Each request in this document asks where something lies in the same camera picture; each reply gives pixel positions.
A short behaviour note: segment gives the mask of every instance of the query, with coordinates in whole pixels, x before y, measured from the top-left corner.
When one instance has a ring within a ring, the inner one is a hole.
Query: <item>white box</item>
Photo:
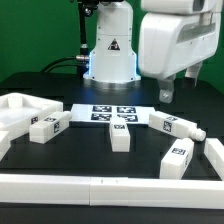
[[[0,161],[11,146],[8,131],[0,131]]]
[[[109,132],[113,152],[129,152],[131,137],[125,119],[111,118]]]
[[[224,146],[222,143],[217,138],[207,138],[204,154],[219,177],[224,180]]]
[[[11,93],[0,97],[0,131],[9,131],[13,140],[29,132],[31,124],[55,111],[63,111],[63,103]]]
[[[161,161],[160,179],[181,179],[192,156],[194,142],[177,139]]]
[[[0,201],[89,205],[90,177],[0,174]]]
[[[224,209],[224,182],[129,179],[129,206]]]
[[[54,112],[30,126],[30,141],[46,143],[69,127],[71,112]]]

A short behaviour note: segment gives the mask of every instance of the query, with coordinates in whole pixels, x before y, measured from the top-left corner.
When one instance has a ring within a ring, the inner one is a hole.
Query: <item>black cable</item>
[[[133,9],[135,9],[135,7],[136,7],[136,3],[137,3],[137,0],[135,0],[134,3],[133,3],[133,5],[132,5],[132,8],[133,8]]]
[[[61,63],[61,62],[64,62],[64,61],[72,61],[72,60],[76,60],[76,57],[74,56],[71,56],[71,57],[66,57],[66,58],[61,58],[61,59],[58,59],[56,61],[53,61],[51,62],[50,64],[48,64],[47,66],[45,66],[40,72],[44,73],[46,72],[50,67],[58,64],[58,63]]]
[[[52,70],[56,69],[56,68],[61,68],[61,67],[82,67],[83,65],[55,65],[52,68],[50,68],[48,71],[46,71],[46,73],[50,73]]]

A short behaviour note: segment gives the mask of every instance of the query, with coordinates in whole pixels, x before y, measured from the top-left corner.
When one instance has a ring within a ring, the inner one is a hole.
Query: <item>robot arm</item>
[[[186,78],[197,80],[203,60],[218,46],[223,0],[142,0],[150,11],[141,25],[139,68],[156,78],[160,101],[173,98],[175,74],[184,69]]]

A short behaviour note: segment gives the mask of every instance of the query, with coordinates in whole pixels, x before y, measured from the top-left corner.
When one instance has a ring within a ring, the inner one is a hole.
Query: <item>black table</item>
[[[20,92],[59,100],[64,110],[72,104],[155,107],[193,122],[207,137],[224,143],[224,96],[198,81],[196,89],[183,89],[176,80],[171,104],[160,103],[157,82],[143,79],[140,88],[103,91],[83,85],[71,74],[16,73],[0,83],[0,95]],[[160,161],[176,140],[147,125],[129,125],[129,153],[113,153],[109,125],[70,123],[70,128],[48,143],[29,142],[29,135],[12,141],[0,162],[1,173],[158,178]],[[183,179],[220,180],[196,142],[193,159]],[[223,223],[224,211],[178,208],[89,207],[0,203],[0,223]]]

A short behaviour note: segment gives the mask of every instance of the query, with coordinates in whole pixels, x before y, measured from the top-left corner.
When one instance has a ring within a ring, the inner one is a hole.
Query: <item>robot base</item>
[[[84,78],[84,84],[92,87],[96,87],[99,89],[105,90],[122,90],[122,89],[130,89],[130,88],[138,88],[141,86],[141,79],[134,80],[131,82],[125,83],[108,83],[108,82],[99,82],[94,79],[86,79]]]

